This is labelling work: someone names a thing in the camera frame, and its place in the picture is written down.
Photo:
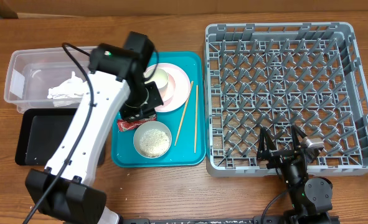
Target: chopstick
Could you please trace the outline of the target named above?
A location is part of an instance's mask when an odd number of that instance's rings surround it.
[[[184,120],[185,111],[186,111],[186,107],[188,106],[189,97],[191,97],[191,92],[192,92],[192,86],[193,86],[193,84],[194,84],[194,82],[191,81],[191,89],[189,90],[189,96],[188,96],[188,99],[186,99],[184,111],[182,112],[181,122],[179,123],[178,132],[177,132],[177,138],[176,138],[176,142],[174,143],[174,146],[177,145],[178,136],[179,136],[179,133],[181,132],[182,121]]]
[[[199,99],[199,86],[196,85],[196,113],[195,113],[195,153],[196,153],[196,141],[197,141],[197,101]]]

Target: dish rack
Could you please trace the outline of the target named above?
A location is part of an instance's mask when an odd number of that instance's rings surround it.
[[[368,172],[368,89],[350,24],[211,24],[205,33],[211,176],[275,174],[256,160],[260,126],[285,150],[291,124],[324,141],[310,174]]]

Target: black container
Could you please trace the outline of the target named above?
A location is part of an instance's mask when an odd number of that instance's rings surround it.
[[[45,166],[54,155],[76,113],[75,108],[29,109],[23,114],[15,162],[20,166]],[[105,145],[98,165],[105,161]]]

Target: clear plastic bin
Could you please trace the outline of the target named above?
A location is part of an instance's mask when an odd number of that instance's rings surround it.
[[[95,47],[80,47],[90,53]],[[88,71],[88,56],[69,50],[83,68]],[[72,77],[85,80],[80,70],[66,55],[63,48],[17,50],[12,54],[5,81],[4,100],[17,105],[17,111],[30,108],[54,108],[53,102],[66,99],[48,99],[48,89],[59,86]],[[77,108],[74,103],[64,108]]]

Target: teal tray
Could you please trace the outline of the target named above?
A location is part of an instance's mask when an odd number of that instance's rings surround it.
[[[194,81],[177,146],[174,146],[174,142],[185,104],[171,112],[157,113],[157,120],[170,129],[172,144],[165,155],[156,159],[147,159],[138,154],[133,144],[135,130],[120,132],[117,127],[117,119],[120,118],[118,114],[112,126],[111,158],[120,167],[193,166],[201,163],[205,157],[206,123],[201,59],[193,52],[160,52],[159,62],[177,65],[187,73],[190,81]],[[156,57],[153,55],[149,66],[155,63]],[[197,144],[196,153],[194,153],[196,85],[199,86],[199,105]]]

